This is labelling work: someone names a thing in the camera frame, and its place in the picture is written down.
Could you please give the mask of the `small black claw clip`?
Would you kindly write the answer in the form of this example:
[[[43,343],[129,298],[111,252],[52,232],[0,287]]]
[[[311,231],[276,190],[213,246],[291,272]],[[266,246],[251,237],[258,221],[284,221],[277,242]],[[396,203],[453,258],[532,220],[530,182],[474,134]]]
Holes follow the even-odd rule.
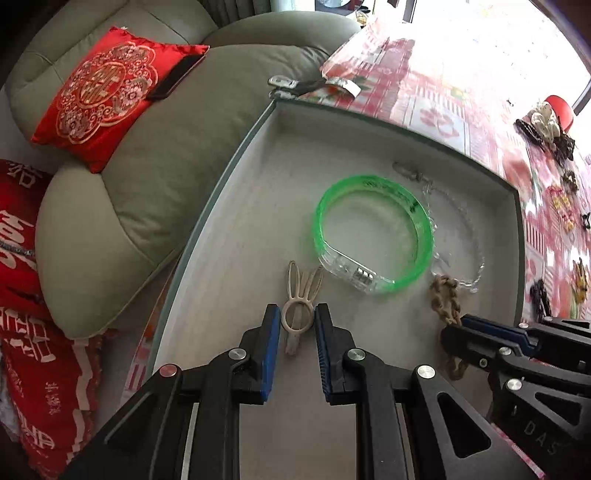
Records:
[[[582,226],[586,230],[591,229],[591,212],[585,213],[581,215],[581,222]]]

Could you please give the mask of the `beige rabbit hair clip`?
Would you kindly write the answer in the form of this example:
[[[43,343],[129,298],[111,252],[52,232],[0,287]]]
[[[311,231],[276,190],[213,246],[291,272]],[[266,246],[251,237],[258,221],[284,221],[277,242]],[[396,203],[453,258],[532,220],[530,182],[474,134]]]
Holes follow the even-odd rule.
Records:
[[[287,266],[287,302],[280,309],[280,323],[287,333],[286,350],[290,356],[297,354],[301,336],[315,322],[315,299],[322,288],[322,266],[311,271],[301,271],[291,260]]]

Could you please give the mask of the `green translucent bangle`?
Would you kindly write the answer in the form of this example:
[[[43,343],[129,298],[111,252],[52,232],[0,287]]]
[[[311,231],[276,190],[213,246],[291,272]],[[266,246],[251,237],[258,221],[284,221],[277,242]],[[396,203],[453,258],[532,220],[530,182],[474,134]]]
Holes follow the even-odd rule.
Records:
[[[434,248],[421,202],[376,175],[332,184],[315,208],[311,235],[322,267],[368,295],[411,285],[427,270]]]

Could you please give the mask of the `black beaded hair clip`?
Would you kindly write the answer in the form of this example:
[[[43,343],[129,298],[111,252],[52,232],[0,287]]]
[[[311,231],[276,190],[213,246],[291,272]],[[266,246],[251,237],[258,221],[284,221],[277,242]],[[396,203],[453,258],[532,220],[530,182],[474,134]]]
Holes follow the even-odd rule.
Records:
[[[536,280],[530,287],[533,315],[537,322],[552,316],[550,299],[542,279]]]

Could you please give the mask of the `red printed blanket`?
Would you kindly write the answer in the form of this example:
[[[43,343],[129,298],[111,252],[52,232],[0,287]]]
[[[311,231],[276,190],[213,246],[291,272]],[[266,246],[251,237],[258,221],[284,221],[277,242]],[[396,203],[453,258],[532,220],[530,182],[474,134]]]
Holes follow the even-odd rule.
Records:
[[[29,463],[56,479],[86,445],[102,339],[71,340],[53,321],[35,258],[36,221],[51,176],[1,163],[1,371]]]

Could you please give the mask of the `dark patterned scrunchie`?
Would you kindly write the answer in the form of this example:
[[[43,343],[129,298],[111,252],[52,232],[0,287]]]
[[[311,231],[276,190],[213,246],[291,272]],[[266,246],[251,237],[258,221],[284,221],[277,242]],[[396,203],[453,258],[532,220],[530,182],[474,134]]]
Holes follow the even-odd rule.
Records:
[[[553,150],[554,159],[559,163],[572,161],[574,148],[575,141],[567,134],[563,133],[559,137],[555,137]]]

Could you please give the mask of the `red plastic chair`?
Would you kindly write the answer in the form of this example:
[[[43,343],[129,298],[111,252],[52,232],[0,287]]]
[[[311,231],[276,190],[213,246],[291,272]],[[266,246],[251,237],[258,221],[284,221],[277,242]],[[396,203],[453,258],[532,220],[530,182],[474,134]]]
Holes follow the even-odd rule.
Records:
[[[557,95],[550,95],[545,99],[554,110],[560,126],[565,133],[568,133],[573,125],[575,113],[571,105]]]

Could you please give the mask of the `cream scrunchie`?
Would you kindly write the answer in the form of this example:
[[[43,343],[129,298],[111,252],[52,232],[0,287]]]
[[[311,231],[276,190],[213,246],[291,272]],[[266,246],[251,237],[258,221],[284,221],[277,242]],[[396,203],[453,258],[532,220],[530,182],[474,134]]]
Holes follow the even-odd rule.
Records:
[[[547,143],[552,143],[561,135],[558,118],[552,106],[544,101],[539,103],[529,113],[531,125]]]

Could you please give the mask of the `grey shallow tray box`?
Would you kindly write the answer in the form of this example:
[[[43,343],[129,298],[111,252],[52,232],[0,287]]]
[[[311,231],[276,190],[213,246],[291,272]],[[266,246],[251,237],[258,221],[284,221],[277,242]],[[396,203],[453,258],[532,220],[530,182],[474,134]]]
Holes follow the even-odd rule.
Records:
[[[430,212],[426,269],[411,271],[419,234],[398,201],[370,190],[332,198],[322,237],[315,209],[332,186],[369,175],[403,186]],[[317,104],[276,101],[247,133],[195,224],[178,264],[148,367],[197,367],[235,347],[269,304],[287,301],[287,266],[322,269],[318,299],[356,344],[403,368],[442,370],[435,272],[475,289],[466,312],[506,325],[521,316],[525,247],[517,189],[456,150],[411,130]]]

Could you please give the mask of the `strawberry pattern tablecloth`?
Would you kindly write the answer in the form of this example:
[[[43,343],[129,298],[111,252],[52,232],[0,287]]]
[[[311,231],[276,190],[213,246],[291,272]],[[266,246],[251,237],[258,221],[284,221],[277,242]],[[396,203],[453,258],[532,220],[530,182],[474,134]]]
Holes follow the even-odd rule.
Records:
[[[518,321],[534,323],[529,288],[534,280],[543,279],[552,297],[552,311],[566,315],[566,287],[574,288],[574,266],[567,266],[582,259],[586,273],[590,273],[590,234],[572,237],[567,241],[563,227],[559,226],[558,212],[551,206],[548,188],[557,185],[557,168],[550,167],[550,160],[540,149],[527,144],[511,121],[511,109],[500,102],[474,100],[466,94],[461,98],[452,87],[436,79],[418,65],[422,45],[419,40],[385,40],[377,60],[363,58],[353,60],[356,49],[363,51],[355,40],[342,49],[335,60],[329,60],[325,70],[335,73],[352,73],[353,67],[361,68],[360,75],[369,77],[375,90],[363,93],[353,103],[345,99],[301,100],[325,107],[366,116],[421,134],[445,145],[460,154],[477,161],[513,185],[521,202],[525,247],[524,302]],[[382,95],[385,107],[374,102],[378,93],[378,72],[370,73],[370,65],[384,61],[385,74],[392,75],[391,87],[386,92],[394,99]],[[162,305],[161,315],[166,299]],[[156,331],[147,345],[151,351],[146,357],[145,371],[133,372],[136,381],[129,387],[135,393],[147,381],[148,363]],[[353,419],[353,409],[335,407],[329,414],[329,406],[321,405],[321,383],[318,378],[318,357],[315,347],[307,339],[301,343],[301,353],[288,360],[280,354],[276,380],[270,394],[269,416],[246,413],[242,421],[242,473],[245,478],[280,479],[353,479],[353,426],[346,423]]]

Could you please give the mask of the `red embroidered cushion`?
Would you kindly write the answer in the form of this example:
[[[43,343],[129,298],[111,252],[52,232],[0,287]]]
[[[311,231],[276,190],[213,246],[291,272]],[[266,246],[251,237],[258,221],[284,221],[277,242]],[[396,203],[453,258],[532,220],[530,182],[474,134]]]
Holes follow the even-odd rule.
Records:
[[[204,44],[166,44],[112,27],[72,70],[31,141],[64,150],[92,173],[104,170],[135,121],[155,102],[145,97],[183,57]]]

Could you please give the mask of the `black smartphone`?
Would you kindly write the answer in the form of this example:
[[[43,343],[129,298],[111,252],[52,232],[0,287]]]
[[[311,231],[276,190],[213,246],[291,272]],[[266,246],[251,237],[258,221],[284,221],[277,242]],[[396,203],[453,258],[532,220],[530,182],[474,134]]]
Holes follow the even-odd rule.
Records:
[[[160,101],[168,97],[178,84],[204,59],[205,55],[188,55],[177,62],[165,78],[159,80],[146,95],[146,101]]]

